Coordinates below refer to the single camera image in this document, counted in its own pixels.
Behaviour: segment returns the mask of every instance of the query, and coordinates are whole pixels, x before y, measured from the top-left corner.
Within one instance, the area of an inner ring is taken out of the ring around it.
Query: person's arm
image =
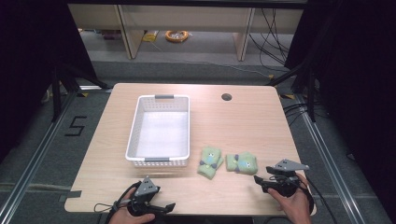
[[[297,176],[303,181],[301,187],[306,189],[308,181],[300,174]],[[275,189],[268,189],[268,193],[279,202],[279,210],[283,210],[292,223],[312,223],[309,215],[309,201],[301,189],[297,189],[289,198],[280,195]]]
[[[134,192],[134,188],[128,191],[123,200],[129,199]],[[121,207],[111,217],[109,224],[143,224],[150,222],[155,218],[154,214],[145,214],[141,217],[133,217],[126,207]]]

